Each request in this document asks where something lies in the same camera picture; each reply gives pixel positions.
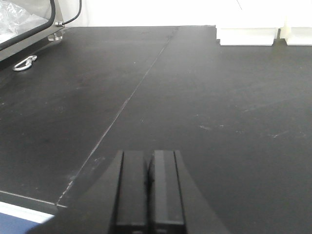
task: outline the plastic bag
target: plastic bag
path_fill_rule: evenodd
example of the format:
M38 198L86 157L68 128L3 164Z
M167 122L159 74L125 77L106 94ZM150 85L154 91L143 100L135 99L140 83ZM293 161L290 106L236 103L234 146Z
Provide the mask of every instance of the plastic bag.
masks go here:
M0 0L0 43L36 28L48 20L9 1Z

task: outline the metal frame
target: metal frame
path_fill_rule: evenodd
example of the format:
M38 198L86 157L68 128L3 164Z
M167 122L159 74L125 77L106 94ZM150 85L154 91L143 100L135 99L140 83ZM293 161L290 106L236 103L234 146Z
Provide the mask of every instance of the metal frame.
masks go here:
M47 29L38 32L14 45L11 45L3 50L0 51L0 62L7 59L8 57L20 52L21 50L27 48L28 46L36 43L37 41L44 39L45 37L54 34L55 32L61 30L64 28L63 26L57 26L56 22L63 21L63 16L60 10L59 1L54 0L55 2L55 8L56 8L56 14L54 18L53 24L48 27Z

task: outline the blue surface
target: blue surface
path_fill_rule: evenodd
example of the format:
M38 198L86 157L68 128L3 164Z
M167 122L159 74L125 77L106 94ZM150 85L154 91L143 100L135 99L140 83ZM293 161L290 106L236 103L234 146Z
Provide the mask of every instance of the blue surface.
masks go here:
M38 223L0 213L0 234L23 234Z

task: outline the metal carabiner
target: metal carabiner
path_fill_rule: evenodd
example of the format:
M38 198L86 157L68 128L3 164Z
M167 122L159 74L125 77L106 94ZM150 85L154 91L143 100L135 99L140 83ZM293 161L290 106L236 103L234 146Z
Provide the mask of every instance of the metal carabiner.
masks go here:
M24 70L30 68L31 65L32 65L32 62L35 61L36 59L37 59L37 55L28 56L23 61L21 61L18 64L16 64L13 67L13 71L20 72L20 71L24 71Z

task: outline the scratch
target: scratch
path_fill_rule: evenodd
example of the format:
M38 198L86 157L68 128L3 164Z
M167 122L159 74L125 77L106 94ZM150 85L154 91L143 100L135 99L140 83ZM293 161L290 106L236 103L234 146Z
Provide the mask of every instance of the scratch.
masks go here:
M307 136L304 132L300 132L300 134L301 136L296 136L296 138L305 138Z
M152 67L154 66L154 64L157 62L158 58L161 56L162 52L166 49L166 47L168 46L169 42L171 41L171 39L175 36L176 32L178 31L179 27L174 28L172 34L169 36L168 40L166 41L166 43L164 44L164 46L162 47L162 49L160 50L160 52L157 54L156 58L154 59L153 63L150 65L150 67L147 69L147 71L145 72L144 76L142 77L142 79L140 80L140 82L137 84L137 86L135 87L135 89L133 90L133 92L130 94L130 96L125 100L125 102L123 103L123 105L120 107L120 109L118 110L117 114L115 115L115 118L113 119L112 123L108 126L108 128L105 130L105 132L103 133L103 135L100 137L99 141L96 143L95 147L92 149L92 151L90 152L90 154L88 155L87 159L84 161L84 163L82 164L82 166L80 167L79 171L77 172L75 178L78 177L78 175L80 174L80 172L82 171L82 169L84 168L84 166L87 164L87 162L89 161L89 159L91 158L91 156L93 155L93 153L97 150L97 148L99 147L99 145L102 143L103 139L105 138L105 136L107 135L107 133L111 130L113 124L116 122L116 120L118 119L118 117L120 116L121 112L124 110L124 108L126 107L126 105L128 104L128 102L130 101L130 99L132 98L132 96L135 94L135 92L137 91L137 89L139 88L139 86L141 85L141 83L145 80L145 78L147 77L148 73L150 72L150 70L152 69ZM57 201L57 205L59 204L60 200L64 197L64 195L68 192L68 190L72 187L74 182L74 179L71 180L67 186L67 188L65 189L65 191L62 193L62 195L59 197L58 201Z
M239 5L239 8L242 10L242 7L241 7L239 1L238 0L236 0L236 1L237 1L238 5Z
M282 133L278 133L278 134L276 134L276 135L269 135L269 136L271 136L272 138L277 138L277 137L279 137L279 136L281 136L281 135L284 135L284 134L286 134L286 133L288 133L289 131L284 131L284 132L282 132Z
M278 104L278 103L281 103L281 102L284 102L284 101L293 100L293 99L296 99L296 98L301 97L301 96L302 95L296 95L296 96L291 97L291 98L285 98L285 99L281 99L281 100L276 100L276 101L273 101L273 102L270 102L270 103L267 103L267 104L259 104L259 105L255 106L255 107L252 107L252 108L249 108L249 109L245 109L242 112L255 111L255 110L258 110L260 108L272 106L274 104Z
M26 198L27 200L36 201L37 203L41 202L41 203L45 203L45 204L49 204L49 205L55 205L54 203L49 202L49 201L39 200L39 199L35 199L35 198L32 198L32 197L28 197L28 196L22 196L22 195L19 195L19 194L13 194L13 193L9 193L9 192L2 191L2 190L0 190L0 194L7 194L7 195L11 195L11 196L20 197L20 198Z
M63 198L63 196L65 195L65 193L67 193L67 191L72 187L73 185L73 180L69 182L67 188L65 189L65 191L62 193L62 195L58 198L58 201L56 202L56 205L59 204L60 200Z
M207 131L211 131L212 129L210 127L206 127L206 126L203 126L203 125L199 125L200 128L202 129L205 129Z

